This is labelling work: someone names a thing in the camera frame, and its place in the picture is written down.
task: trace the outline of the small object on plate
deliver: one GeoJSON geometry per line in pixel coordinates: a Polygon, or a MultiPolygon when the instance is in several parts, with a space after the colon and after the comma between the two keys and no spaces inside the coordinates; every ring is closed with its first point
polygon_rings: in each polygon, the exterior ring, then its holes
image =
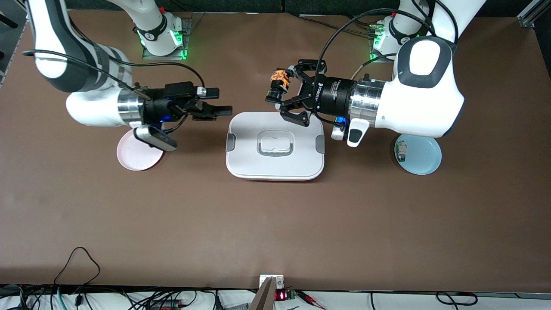
{"type": "Polygon", "coordinates": [[[128,131],[117,145],[118,162],[132,171],[141,171],[153,167],[159,162],[164,151],[151,147],[134,137],[134,129],[128,131]]]}
{"type": "Polygon", "coordinates": [[[412,174],[431,174],[438,169],[442,162],[442,150],[434,138],[400,135],[396,140],[394,150],[398,164],[412,174]]]}
{"type": "Polygon", "coordinates": [[[396,142],[396,159],[399,163],[403,163],[406,161],[407,152],[408,145],[403,140],[396,142]]]}

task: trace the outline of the black clamp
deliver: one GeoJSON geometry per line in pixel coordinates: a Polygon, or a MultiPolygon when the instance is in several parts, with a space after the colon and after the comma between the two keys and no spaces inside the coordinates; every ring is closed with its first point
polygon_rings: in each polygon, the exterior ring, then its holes
{"type": "MultiPolygon", "coordinates": [[[[314,109],[314,79],[309,77],[305,72],[316,71],[317,60],[300,59],[296,66],[292,66],[289,69],[276,69],[272,75],[272,84],[270,90],[266,96],[266,102],[271,105],[279,104],[279,113],[281,117],[297,125],[308,127],[310,124],[310,114],[308,112],[301,112],[299,114],[291,113],[291,110],[305,108],[308,111],[314,109]],[[297,78],[301,80],[302,87],[298,96],[291,99],[282,101],[283,95],[287,94],[289,89],[290,78],[297,78]]],[[[319,70],[317,70],[320,81],[325,80],[323,75],[327,71],[327,64],[325,61],[321,62],[319,70]]]]}

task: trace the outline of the brown tabletop surface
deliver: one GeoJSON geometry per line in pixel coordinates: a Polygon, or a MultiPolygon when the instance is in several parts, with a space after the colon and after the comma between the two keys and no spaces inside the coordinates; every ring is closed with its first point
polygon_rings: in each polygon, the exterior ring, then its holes
{"type": "MultiPolygon", "coordinates": [[[[141,62],[124,12],[71,16],[141,62]]],[[[207,14],[186,63],[220,88],[212,104],[271,111],[272,70],[317,58],[333,31],[289,14],[207,14]]],[[[313,181],[242,180],[225,166],[230,117],[184,124],[175,152],[131,172],[116,157],[129,128],[72,120],[67,94],[21,55],[32,47],[27,27],[0,88],[2,283],[51,283],[82,245],[101,266],[95,284],[250,288],[279,273],[301,289],[551,292],[551,81],[533,30],[516,18],[475,18],[461,37],[464,112],[438,139],[442,165],[424,177],[396,167],[396,133],[372,129],[358,148],[327,137],[313,181]]],[[[327,74],[348,78],[367,58],[365,39],[342,34],[327,74]]],[[[379,79],[391,71],[367,69],[379,79]]],[[[178,67],[133,74],[151,87],[197,83],[178,67]]],[[[60,282],[94,270],[78,253],[60,282]]]]}

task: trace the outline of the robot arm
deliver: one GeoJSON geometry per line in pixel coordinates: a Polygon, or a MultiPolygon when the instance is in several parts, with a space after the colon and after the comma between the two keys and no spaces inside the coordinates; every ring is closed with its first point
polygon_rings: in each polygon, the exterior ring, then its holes
{"type": "MultiPolygon", "coordinates": [[[[429,5],[426,0],[400,0],[398,10],[425,20],[425,16],[429,14],[429,5]]],[[[387,16],[371,28],[375,34],[371,51],[377,56],[395,54],[404,43],[416,37],[420,29],[421,24],[409,17],[400,14],[387,16]]]]}
{"type": "MultiPolygon", "coordinates": [[[[469,10],[450,5],[458,21],[458,34],[484,2],[469,2],[469,10]]],[[[441,14],[433,18],[437,35],[444,34],[442,29],[449,29],[450,25],[451,31],[448,30],[447,38],[454,39],[455,30],[451,19],[441,14]]],[[[286,71],[276,71],[279,73],[272,76],[272,87],[266,101],[279,108],[283,119],[303,126],[308,125],[304,117],[310,115],[307,112],[293,114],[291,110],[305,108],[307,111],[336,116],[339,126],[333,128],[332,138],[346,139],[351,147],[358,146],[370,127],[417,136],[442,137],[453,128],[464,101],[453,75],[455,47],[454,43],[437,36],[408,40],[396,55],[393,80],[389,82],[371,79],[368,74],[360,81],[326,77],[326,65],[323,63],[317,78],[318,85],[312,85],[312,78],[302,79],[299,95],[281,101],[287,92],[289,78],[303,74],[301,62],[305,60],[301,60],[297,66],[291,66],[286,71]]],[[[314,68],[307,69],[316,71],[317,61],[306,62],[314,62],[314,68]]]]}
{"type": "MultiPolygon", "coordinates": [[[[151,53],[164,55],[177,48],[172,27],[179,19],[170,13],[161,14],[154,0],[111,2],[131,15],[151,53]]],[[[231,115],[230,106],[212,106],[202,101],[217,99],[218,88],[195,87],[191,82],[167,84],[161,89],[130,87],[131,69],[125,64],[128,58],[118,49],[77,36],[64,0],[28,0],[26,5],[35,48],[43,51],[34,52],[36,67],[55,88],[71,93],[66,107],[77,122],[97,127],[127,125],[136,129],[137,139],[172,151],[176,141],[168,137],[171,131],[163,130],[162,123],[179,121],[187,115],[193,115],[194,120],[216,120],[218,116],[231,115]],[[126,87],[94,67],[118,78],[126,87]]]]}

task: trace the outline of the mounting plate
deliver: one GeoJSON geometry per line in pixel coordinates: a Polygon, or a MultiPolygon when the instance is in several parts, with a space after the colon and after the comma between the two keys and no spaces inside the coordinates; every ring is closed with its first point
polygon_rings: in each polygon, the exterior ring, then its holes
{"type": "Polygon", "coordinates": [[[264,280],[267,277],[275,277],[276,278],[276,280],[277,280],[276,288],[275,288],[276,290],[283,289],[283,275],[260,275],[258,287],[262,286],[262,284],[264,283],[264,280]]]}
{"type": "Polygon", "coordinates": [[[191,19],[182,18],[182,45],[180,45],[174,52],[165,56],[155,56],[148,50],[143,48],[142,59],[147,60],[185,60],[187,59],[187,48],[190,43],[191,35],[191,19]]]}

